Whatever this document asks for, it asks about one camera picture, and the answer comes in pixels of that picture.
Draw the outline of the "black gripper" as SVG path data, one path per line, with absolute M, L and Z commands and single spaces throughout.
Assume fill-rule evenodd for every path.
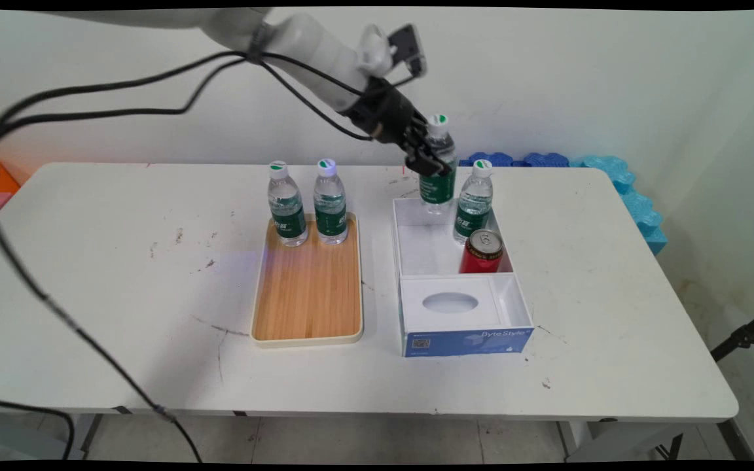
M 383 144 L 406 146 L 406 167 L 424 177 L 448 176 L 452 166 L 425 140 L 427 117 L 385 78 L 368 78 L 352 107 L 343 111 L 356 128 Z

